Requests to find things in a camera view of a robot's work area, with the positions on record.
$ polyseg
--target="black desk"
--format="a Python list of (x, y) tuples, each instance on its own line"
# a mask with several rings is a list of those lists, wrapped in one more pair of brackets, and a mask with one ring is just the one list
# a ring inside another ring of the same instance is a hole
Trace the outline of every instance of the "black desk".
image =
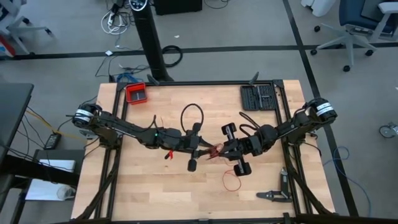
[(54, 182), (73, 186), (77, 186), (79, 181), (80, 176), (76, 173), (47, 167), (7, 154), (8, 148), (4, 146), (11, 145), (32, 90), (32, 84), (0, 84), (0, 211), (6, 201), (8, 191), (11, 188), (26, 189), (30, 178), (50, 180), (51, 177)]
[[(30, 100), (33, 85), (27, 83), (0, 84), (0, 143), (10, 146), (18, 130), (19, 123)], [(8, 149), (0, 144), (0, 164)], [(0, 175), (0, 211), (6, 201), (7, 191), (11, 188), (14, 175)]]

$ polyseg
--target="red box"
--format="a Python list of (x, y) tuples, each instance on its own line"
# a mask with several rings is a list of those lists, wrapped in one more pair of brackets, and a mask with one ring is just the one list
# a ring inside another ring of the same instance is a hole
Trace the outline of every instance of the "red box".
[(126, 87), (126, 101), (132, 105), (145, 103), (147, 91), (145, 83), (131, 84)]

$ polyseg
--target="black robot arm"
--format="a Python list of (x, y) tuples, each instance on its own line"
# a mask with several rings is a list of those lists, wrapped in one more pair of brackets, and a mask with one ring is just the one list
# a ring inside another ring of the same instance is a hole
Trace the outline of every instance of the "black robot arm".
[(148, 128), (142, 128), (103, 111), (98, 105), (84, 104), (73, 115), (72, 123), (79, 128), (94, 132), (99, 136), (99, 142), (103, 147), (118, 148), (119, 133), (123, 133), (137, 139), (148, 149), (162, 148), (170, 151), (165, 159), (169, 158), (173, 151), (189, 153), (191, 159), (188, 162), (188, 170), (195, 171), (196, 159), (210, 153), (209, 150), (197, 150), (198, 146), (212, 146), (198, 136), (201, 124), (195, 123), (192, 130), (187, 130), (186, 135), (182, 136), (178, 129), (157, 127), (155, 119), (156, 116)]
[(325, 99), (317, 98), (304, 104), (301, 109), (294, 113), (292, 119), (277, 127), (269, 124), (252, 127), (256, 132), (246, 138), (236, 139), (233, 136), (236, 128), (234, 123), (231, 123), (222, 127), (223, 133), (228, 136), (228, 141), (224, 142), (224, 147), (219, 156), (230, 161), (238, 161), (238, 164), (234, 166), (236, 175), (249, 175), (251, 173), (250, 165), (244, 162), (243, 155), (251, 153), (253, 156), (259, 156), (267, 152), (276, 140), (283, 137), (286, 137), (290, 144), (300, 144), (304, 141), (306, 133), (331, 124), (336, 117), (336, 111), (331, 104)]

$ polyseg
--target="white sticker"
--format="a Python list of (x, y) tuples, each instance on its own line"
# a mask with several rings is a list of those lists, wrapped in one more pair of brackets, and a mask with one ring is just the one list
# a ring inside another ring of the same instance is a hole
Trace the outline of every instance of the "white sticker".
[(324, 108), (326, 108), (328, 106), (331, 106), (331, 104), (330, 103), (324, 103), (324, 104), (322, 104), (320, 106), (317, 106), (317, 110), (320, 111), (320, 110), (322, 110), (322, 109), (324, 109)]
[(324, 113), (326, 113), (328, 111), (331, 111), (331, 110), (333, 110), (333, 107), (331, 107), (331, 106), (329, 106), (327, 108), (323, 108), (322, 110), (317, 112), (317, 116), (320, 116), (320, 115), (322, 115), (322, 114), (324, 114)]
[(76, 110), (76, 113), (75, 113), (75, 118), (82, 119), (83, 121), (87, 121), (87, 122), (90, 122), (90, 119), (91, 119), (90, 117), (92, 117), (92, 116), (94, 116), (92, 113), (85, 111), (85, 110), (81, 110), (81, 109)]

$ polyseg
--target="wooden tabletop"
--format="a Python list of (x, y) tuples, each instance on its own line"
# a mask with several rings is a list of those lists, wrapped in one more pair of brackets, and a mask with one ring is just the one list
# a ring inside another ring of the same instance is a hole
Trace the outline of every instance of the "wooden tabletop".
[[(301, 108), (304, 102), (298, 80), (285, 80), (285, 91), (290, 112)], [(97, 104), (105, 111), (112, 111), (116, 84), (102, 84), (99, 88)], [(205, 114), (200, 135), (212, 144), (225, 142), (226, 136), (221, 127), (234, 122), (247, 123), (238, 113), (242, 111), (238, 85), (220, 86), (154, 86), (147, 87), (149, 100), (139, 105), (129, 105), (126, 121), (146, 127), (157, 115), (157, 124), (181, 129), (180, 114), (189, 103), (197, 103)], [(124, 97), (119, 102), (120, 117)], [(245, 111), (253, 120), (261, 124), (277, 125), (275, 111)], [(186, 110), (184, 126), (191, 128), (200, 121), (196, 108)], [(240, 131), (236, 137), (244, 137)], [(314, 139), (307, 142), (316, 145)], [(91, 151), (97, 144), (87, 149)], [(307, 184), (324, 206), (334, 211), (330, 191), (326, 182), (318, 151), (307, 145), (300, 147)], [(196, 172), (187, 170), (189, 154), (174, 153), (172, 160), (165, 160), (167, 151), (147, 149), (135, 139), (124, 136), (119, 166), (118, 183), (113, 209), (113, 221), (122, 220), (181, 220), (202, 218), (273, 218), (284, 212), (294, 216), (292, 203), (278, 203), (256, 198), (257, 192), (279, 190), (280, 170), (284, 157), (280, 141), (261, 156), (247, 155), (252, 174), (239, 180), (223, 174), (231, 170), (235, 162), (215, 158), (198, 159)], [(99, 148), (86, 157), (76, 193), (72, 218), (79, 216), (91, 202), (98, 190), (103, 165), (104, 149)], [(300, 188), (297, 185), (302, 211), (305, 211)], [(104, 196), (103, 215), (106, 213), (108, 193)]]

